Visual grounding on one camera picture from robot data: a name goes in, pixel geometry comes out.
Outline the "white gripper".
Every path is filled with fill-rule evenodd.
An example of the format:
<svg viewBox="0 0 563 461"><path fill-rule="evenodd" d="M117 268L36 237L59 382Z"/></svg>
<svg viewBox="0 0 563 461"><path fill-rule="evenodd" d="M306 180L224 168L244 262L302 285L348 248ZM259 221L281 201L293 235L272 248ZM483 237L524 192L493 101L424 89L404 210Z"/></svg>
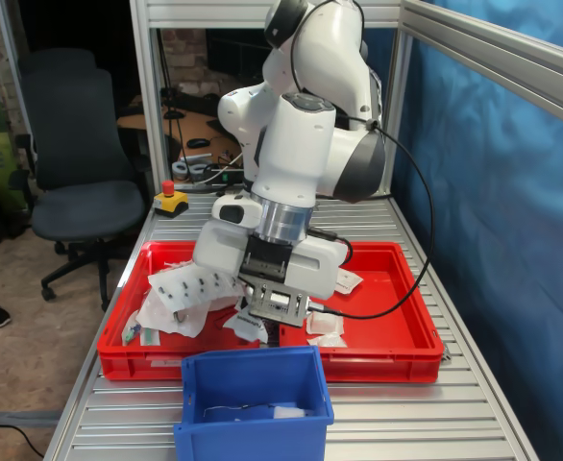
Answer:
<svg viewBox="0 0 563 461"><path fill-rule="evenodd" d="M228 223L205 223L192 259L200 267L238 276L247 244L247 230ZM325 300L334 292L338 269L346 254L344 243L308 236L293 247L282 283ZM268 339L268 331L261 328L259 341L267 344Z"/></svg>

